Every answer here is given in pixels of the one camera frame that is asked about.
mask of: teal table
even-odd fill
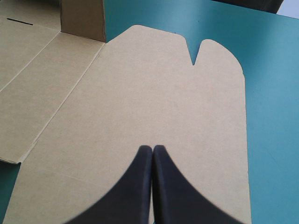
[[[19,169],[20,164],[14,165],[0,161],[0,223],[3,222]]]

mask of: cardboard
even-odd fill
[[[1,0],[0,15],[60,31],[58,0]]]
[[[0,92],[57,33],[57,30],[9,21],[0,16]]]
[[[103,0],[62,0],[61,31],[105,42]]]
[[[59,33],[0,92],[0,159],[22,162],[103,43]]]
[[[193,63],[205,39],[236,56],[246,77],[252,220],[298,222],[299,20],[211,0],[108,0],[105,14],[107,41],[140,24],[185,37]]]
[[[208,200],[251,223],[244,85],[220,44],[204,41],[192,66],[182,36],[131,27],[105,45],[38,138],[4,223],[69,220],[114,186],[140,145],[156,144]]]

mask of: flattened cardboard box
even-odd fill
[[[69,220],[114,186],[140,145],[156,144],[208,200],[251,223],[238,61],[207,40],[192,66],[183,37],[142,26],[105,45],[47,125],[4,223]]]

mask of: cardboard tab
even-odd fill
[[[61,0],[61,31],[106,41],[103,0]]]

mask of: crease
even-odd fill
[[[75,83],[75,85],[72,87],[72,89],[70,90],[70,92],[66,95],[65,99],[62,101],[62,103],[59,105],[59,107],[54,111],[54,113],[52,114],[52,116],[50,117],[50,119],[47,121],[47,123],[45,124],[45,126],[41,129],[41,131],[39,132],[39,134],[35,137],[35,139],[33,140],[30,148],[28,149],[28,151],[22,155],[18,162],[24,162],[26,160],[26,158],[29,156],[29,154],[31,153],[31,151],[33,150],[33,148],[36,146],[39,137],[41,136],[41,134],[44,132],[44,130],[46,129],[46,127],[49,125],[49,123],[53,120],[53,118],[55,117],[55,115],[58,113],[58,111],[60,110],[60,108],[63,106],[63,104],[66,102],[66,100],[68,99],[68,97],[71,95],[71,93],[74,91],[74,89],[77,87],[77,85],[80,83],[80,81],[82,80],[82,78],[85,76],[86,72],[89,70],[89,68],[91,67],[91,65],[94,63],[94,61],[98,58],[98,56],[100,55],[101,51],[103,50],[105,44],[103,44],[100,49],[95,53],[93,59],[91,60],[91,62],[89,63],[89,65],[87,66],[87,68],[85,69],[85,71],[83,72],[83,74],[81,75],[81,77],[77,80],[77,82]]]
[[[57,37],[57,35],[60,33],[60,31],[58,31],[54,37],[8,82],[6,83],[1,89],[0,89],[0,93],[7,87],[9,86],[24,70],[25,68],[27,68],[34,59],[36,59],[37,56],[40,55],[40,53]]]

